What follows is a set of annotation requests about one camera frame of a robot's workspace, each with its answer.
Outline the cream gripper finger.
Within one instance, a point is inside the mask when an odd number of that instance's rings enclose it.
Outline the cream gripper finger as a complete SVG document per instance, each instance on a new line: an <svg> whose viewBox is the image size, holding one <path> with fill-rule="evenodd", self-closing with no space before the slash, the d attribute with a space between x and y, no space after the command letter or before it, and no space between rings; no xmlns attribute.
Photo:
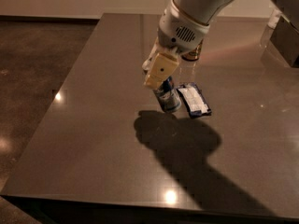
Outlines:
<svg viewBox="0 0 299 224"><path fill-rule="evenodd" d="M157 90L175 72L178 65L177 58L158 53L144 68L146 72L144 85L152 90Z"/></svg>
<svg viewBox="0 0 299 224"><path fill-rule="evenodd" d="M159 48L160 48L160 45L158 42L155 42L153 47L152 47L152 50L149 54L149 57L146 61L143 62L142 64L142 69L144 72L148 72L151 68L151 64L154 60L154 58L156 57L156 55L158 54L159 52Z"/></svg>

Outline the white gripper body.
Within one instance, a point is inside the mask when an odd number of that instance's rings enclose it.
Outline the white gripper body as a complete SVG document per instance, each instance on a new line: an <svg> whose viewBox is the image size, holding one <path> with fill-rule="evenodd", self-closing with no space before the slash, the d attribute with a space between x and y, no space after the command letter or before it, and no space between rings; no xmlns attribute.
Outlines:
<svg viewBox="0 0 299 224"><path fill-rule="evenodd" d="M202 0L171 0L159 21L158 50L173 56L194 50L209 30Z"/></svg>

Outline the dark robot base block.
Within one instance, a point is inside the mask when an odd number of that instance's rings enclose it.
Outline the dark robot base block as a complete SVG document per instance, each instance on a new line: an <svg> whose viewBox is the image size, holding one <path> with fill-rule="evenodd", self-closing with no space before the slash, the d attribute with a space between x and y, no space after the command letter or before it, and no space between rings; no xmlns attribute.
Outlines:
<svg viewBox="0 0 299 224"><path fill-rule="evenodd" d="M290 67L299 68L299 32L290 22L280 17L270 40Z"/></svg>

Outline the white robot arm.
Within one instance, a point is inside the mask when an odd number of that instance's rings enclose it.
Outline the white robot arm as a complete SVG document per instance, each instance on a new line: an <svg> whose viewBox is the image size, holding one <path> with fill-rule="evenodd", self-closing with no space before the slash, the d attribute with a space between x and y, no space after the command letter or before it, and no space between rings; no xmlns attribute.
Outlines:
<svg viewBox="0 0 299 224"><path fill-rule="evenodd" d="M234 0L170 0L157 28L157 38L142 68L144 85L157 90L178 68L179 57L197 48L211 20Z"/></svg>

